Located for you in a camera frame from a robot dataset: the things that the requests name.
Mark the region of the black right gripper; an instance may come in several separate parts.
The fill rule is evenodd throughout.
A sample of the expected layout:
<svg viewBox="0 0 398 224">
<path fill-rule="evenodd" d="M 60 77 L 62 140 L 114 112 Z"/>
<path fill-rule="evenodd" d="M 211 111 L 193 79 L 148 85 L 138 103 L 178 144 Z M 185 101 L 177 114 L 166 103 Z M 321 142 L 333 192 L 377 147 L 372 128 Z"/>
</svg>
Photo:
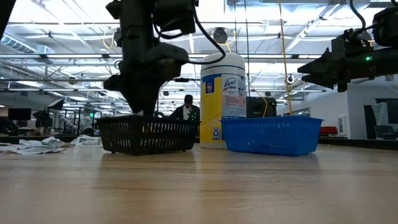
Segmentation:
<svg viewBox="0 0 398 224">
<path fill-rule="evenodd" d="M 306 63 L 297 69 L 299 73 L 310 74 L 302 77 L 304 82 L 320 85 L 329 89 L 337 86 L 339 93 L 348 89 L 348 83 L 354 79 L 376 77 L 376 66 L 373 59 L 373 47 L 361 47 L 353 55 L 346 55 L 344 47 L 333 47 L 330 52 L 326 48 L 324 53 L 312 62 Z M 325 77 L 315 73 L 325 73 L 331 63 L 331 75 Z"/>
</svg>

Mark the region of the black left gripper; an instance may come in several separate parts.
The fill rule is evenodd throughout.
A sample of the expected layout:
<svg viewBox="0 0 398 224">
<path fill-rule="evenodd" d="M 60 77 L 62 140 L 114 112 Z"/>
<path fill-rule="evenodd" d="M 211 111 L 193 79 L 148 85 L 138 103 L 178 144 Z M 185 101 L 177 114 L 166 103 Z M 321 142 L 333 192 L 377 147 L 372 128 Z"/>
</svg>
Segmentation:
<svg viewBox="0 0 398 224">
<path fill-rule="evenodd" d="M 153 116 L 160 87 L 174 78 L 174 59 L 166 58 L 142 67 L 119 64 L 120 73 L 104 81 L 105 90 L 118 91 L 133 114 Z"/>
</svg>

